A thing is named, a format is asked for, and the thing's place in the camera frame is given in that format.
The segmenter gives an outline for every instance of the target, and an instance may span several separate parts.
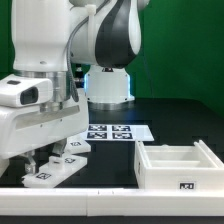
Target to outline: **white box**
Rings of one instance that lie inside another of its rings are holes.
[[[224,190],[224,164],[204,144],[144,146],[136,142],[135,174],[139,188],[155,191]]]

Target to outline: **black tabletop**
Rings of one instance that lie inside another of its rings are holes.
[[[148,125],[154,142],[146,145],[193,145],[202,139],[224,161],[224,119],[199,101],[183,99],[136,99],[130,109],[90,110],[91,124]],[[134,174],[134,142],[89,142],[88,165],[60,184],[60,188],[138,188]],[[39,165],[46,163],[50,146],[36,154]],[[0,187],[22,187],[24,161],[11,160]],[[1,223],[223,223],[220,217],[0,217]]]

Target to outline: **small white block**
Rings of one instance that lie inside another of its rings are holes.
[[[80,135],[74,135],[68,138],[64,151],[70,154],[85,153],[91,151],[91,146]]]
[[[64,153],[62,158],[50,157],[49,163],[35,175],[24,176],[23,184],[30,188],[54,188],[87,164],[87,158]]]

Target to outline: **green wall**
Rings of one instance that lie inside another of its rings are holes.
[[[0,0],[0,76],[12,72],[10,0]],[[137,97],[200,100],[224,116],[224,0],[151,0],[128,66]]]

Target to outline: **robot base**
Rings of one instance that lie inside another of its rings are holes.
[[[85,76],[85,90],[91,109],[120,110],[134,105],[130,76],[125,69],[91,66]]]
[[[131,108],[134,106],[134,100],[133,101],[128,101],[124,103],[92,103],[88,102],[89,108],[93,110],[122,110],[122,109],[127,109]]]

